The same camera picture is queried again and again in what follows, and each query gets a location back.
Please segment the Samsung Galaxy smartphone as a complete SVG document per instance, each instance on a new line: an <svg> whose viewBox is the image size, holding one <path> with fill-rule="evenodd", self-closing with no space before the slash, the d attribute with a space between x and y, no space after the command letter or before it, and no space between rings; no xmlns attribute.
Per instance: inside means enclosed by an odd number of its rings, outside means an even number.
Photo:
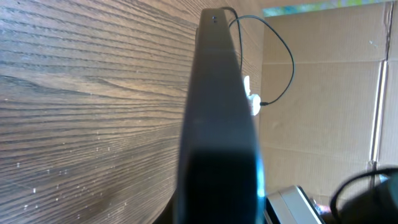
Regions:
<svg viewBox="0 0 398 224"><path fill-rule="evenodd" d="M175 223L263 223L265 178L222 9L204 9L183 119Z"/></svg>

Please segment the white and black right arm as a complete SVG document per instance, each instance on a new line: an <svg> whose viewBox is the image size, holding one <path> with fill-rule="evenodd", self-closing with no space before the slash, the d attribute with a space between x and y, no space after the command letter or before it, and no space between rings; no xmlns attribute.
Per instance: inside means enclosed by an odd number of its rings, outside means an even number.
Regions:
<svg viewBox="0 0 398 224"><path fill-rule="evenodd" d="M355 196L338 209L338 197L347 186L359 179L380 174L389 178ZM343 182L330 200L330 211L334 223L397 224L397 168L363 172Z"/></svg>

